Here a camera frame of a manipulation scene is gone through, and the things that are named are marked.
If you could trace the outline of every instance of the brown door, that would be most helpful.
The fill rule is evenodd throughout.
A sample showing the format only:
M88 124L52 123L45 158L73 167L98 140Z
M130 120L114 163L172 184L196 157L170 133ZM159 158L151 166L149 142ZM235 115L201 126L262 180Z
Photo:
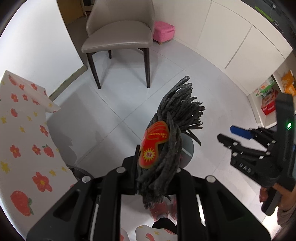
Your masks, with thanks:
M57 0L65 24L83 16L80 0Z

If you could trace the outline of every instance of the orange package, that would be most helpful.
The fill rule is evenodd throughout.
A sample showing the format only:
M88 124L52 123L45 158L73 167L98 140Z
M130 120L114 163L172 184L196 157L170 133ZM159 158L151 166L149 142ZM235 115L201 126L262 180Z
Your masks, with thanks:
M295 96L296 90L293 85L294 77L291 70L282 77L281 81L283 83L285 93Z

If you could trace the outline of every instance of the yellow starburst logo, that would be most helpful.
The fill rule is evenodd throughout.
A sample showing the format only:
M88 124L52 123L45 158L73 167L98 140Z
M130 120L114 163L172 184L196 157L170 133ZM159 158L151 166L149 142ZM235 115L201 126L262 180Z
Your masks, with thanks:
M146 162L153 160L154 157L155 157L155 152L154 152L154 149L152 148L148 148L143 153L143 158Z

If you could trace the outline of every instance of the human hand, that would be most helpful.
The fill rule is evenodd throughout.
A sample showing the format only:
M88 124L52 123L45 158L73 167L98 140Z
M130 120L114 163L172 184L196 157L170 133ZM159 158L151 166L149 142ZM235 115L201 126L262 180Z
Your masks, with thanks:
M278 204L279 209L283 211L290 210L293 205L296 203L296 186L294 187L293 191L290 192L287 189L283 188L279 184L275 184L273 189L277 190L281 195L281 201ZM259 201L265 202L268 198L268 190L267 188L261 187L260 194L259 194Z

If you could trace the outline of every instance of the gray leather chair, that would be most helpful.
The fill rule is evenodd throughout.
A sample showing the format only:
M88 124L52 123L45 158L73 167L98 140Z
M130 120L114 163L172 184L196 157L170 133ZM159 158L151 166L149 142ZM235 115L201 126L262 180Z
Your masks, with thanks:
M98 88L92 54L138 48L144 53L147 88L150 88L149 47L152 45L154 8L152 0L96 0L86 23L88 39L82 45Z

